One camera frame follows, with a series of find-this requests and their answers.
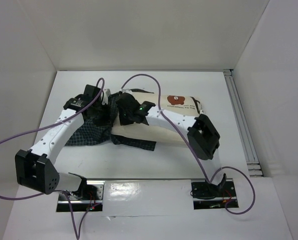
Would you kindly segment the cream pillow with bear print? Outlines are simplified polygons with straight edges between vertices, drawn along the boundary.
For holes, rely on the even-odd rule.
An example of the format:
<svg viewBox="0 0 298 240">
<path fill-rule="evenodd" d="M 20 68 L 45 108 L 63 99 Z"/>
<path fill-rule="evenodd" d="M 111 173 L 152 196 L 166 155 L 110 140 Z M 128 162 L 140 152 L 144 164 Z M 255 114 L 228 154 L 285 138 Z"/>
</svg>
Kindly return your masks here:
<svg viewBox="0 0 298 240">
<path fill-rule="evenodd" d="M 204 112 L 198 97 L 183 95 L 162 95 L 161 109 L 163 114 L 170 119 L 178 129 L 180 129 L 185 137 L 187 136 L 187 132 L 185 132 L 182 127 L 186 122 L 185 118 L 187 116 L 195 118 Z M 155 112 L 155 116 L 159 117 L 166 127 L 145 125 L 142 123 L 123 125 L 117 116 L 111 133 L 130 139 L 184 146 L 184 140 L 176 132 L 173 126 L 160 115 L 159 111 Z"/>
</svg>

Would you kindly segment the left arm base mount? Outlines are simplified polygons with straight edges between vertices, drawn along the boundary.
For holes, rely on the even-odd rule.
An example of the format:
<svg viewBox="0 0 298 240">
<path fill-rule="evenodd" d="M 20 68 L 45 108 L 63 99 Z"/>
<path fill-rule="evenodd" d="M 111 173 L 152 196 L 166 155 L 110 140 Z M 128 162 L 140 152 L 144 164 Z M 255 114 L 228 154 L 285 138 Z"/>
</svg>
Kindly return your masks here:
<svg viewBox="0 0 298 240">
<path fill-rule="evenodd" d="M 103 210 L 104 184 L 103 180 L 87 179 L 79 190 L 69 192 L 68 198 L 73 212 L 101 212 Z"/>
</svg>

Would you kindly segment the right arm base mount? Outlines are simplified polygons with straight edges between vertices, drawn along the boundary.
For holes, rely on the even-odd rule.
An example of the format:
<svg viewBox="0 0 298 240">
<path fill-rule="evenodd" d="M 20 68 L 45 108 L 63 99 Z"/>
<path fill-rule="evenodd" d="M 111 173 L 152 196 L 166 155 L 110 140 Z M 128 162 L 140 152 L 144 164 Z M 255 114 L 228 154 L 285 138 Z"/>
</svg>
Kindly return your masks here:
<svg viewBox="0 0 298 240">
<path fill-rule="evenodd" d="M 205 181 L 192 181 L 190 195 L 194 210 L 224 209 L 225 205 L 228 208 L 239 207 L 235 185 L 231 179 L 225 182 L 221 190 Z"/>
</svg>

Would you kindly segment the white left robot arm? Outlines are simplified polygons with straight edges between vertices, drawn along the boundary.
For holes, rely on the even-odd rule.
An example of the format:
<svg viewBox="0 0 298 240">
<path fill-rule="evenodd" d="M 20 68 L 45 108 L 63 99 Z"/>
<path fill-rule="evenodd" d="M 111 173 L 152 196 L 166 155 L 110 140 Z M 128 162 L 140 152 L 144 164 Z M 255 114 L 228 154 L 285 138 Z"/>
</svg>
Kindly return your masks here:
<svg viewBox="0 0 298 240">
<path fill-rule="evenodd" d="M 16 153 L 17 183 L 47 195 L 55 191 L 69 191 L 75 199 L 83 199 L 88 189 L 86 178 L 58 172 L 54 164 L 71 136 L 108 105 L 110 95 L 109 89 L 86 85 L 82 94 L 70 98 L 54 126 L 29 150 Z"/>
</svg>

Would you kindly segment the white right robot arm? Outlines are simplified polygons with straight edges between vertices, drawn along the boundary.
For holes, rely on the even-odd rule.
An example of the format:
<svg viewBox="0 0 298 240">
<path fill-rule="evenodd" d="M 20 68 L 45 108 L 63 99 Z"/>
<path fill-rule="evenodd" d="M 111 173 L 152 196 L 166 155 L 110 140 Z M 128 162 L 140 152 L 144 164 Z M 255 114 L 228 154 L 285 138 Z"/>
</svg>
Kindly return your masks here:
<svg viewBox="0 0 298 240">
<path fill-rule="evenodd" d="M 208 193 L 218 196 L 223 192 L 227 177 L 218 154 L 220 135 L 208 116 L 179 114 L 149 101 L 139 103 L 126 92 L 120 94 L 116 104 L 119 119 L 124 125 L 143 124 L 178 133 L 198 162 L 207 182 Z"/>
</svg>

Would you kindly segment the dark checked pillowcase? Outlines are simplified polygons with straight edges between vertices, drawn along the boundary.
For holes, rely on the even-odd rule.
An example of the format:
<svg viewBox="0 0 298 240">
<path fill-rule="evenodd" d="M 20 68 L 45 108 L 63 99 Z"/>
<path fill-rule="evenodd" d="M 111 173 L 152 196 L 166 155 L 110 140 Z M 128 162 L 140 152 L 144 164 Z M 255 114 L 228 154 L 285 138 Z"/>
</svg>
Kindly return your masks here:
<svg viewBox="0 0 298 240">
<path fill-rule="evenodd" d="M 65 144 L 67 147 L 94 146 L 106 141 L 111 141 L 114 145 L 126 145 L 143 150 L 153 151 L 156 146 L 155 141 L 127 138 L 112 133 L 113 123 L 118 116 L 116 98 L 119 93 L 114 93 L 108 98 L 109 120 L 104 125 L 96 125 L 93 120 L 86 120 L 84 124 L 76 130 Z"/>
</svg>

